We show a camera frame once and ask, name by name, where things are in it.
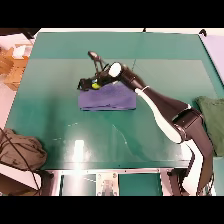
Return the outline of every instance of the dark green fabric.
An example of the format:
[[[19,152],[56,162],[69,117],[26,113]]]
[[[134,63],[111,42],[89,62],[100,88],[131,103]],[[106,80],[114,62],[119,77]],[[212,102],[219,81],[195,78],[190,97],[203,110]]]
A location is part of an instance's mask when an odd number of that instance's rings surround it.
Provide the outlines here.
[[[200,96],[196,102],[204,115],[207,133],[217,156],[224,156],[224,99]]]

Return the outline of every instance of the brown cloth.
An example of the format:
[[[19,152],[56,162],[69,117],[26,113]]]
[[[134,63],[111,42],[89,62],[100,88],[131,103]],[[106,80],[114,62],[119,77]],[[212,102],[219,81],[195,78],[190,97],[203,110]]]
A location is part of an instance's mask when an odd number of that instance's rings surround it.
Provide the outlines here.
[[[36,138],[14,134],[14,132],[9,128],[5,128],[4,132],[16,149],[26,159],[32,171],[35,171],[43,166],[47,159],[47,153],[42,149],[42,145]],[[0,163],[7,164],[20,170],[29,170],[22,157],[12,147],[1,132]]]

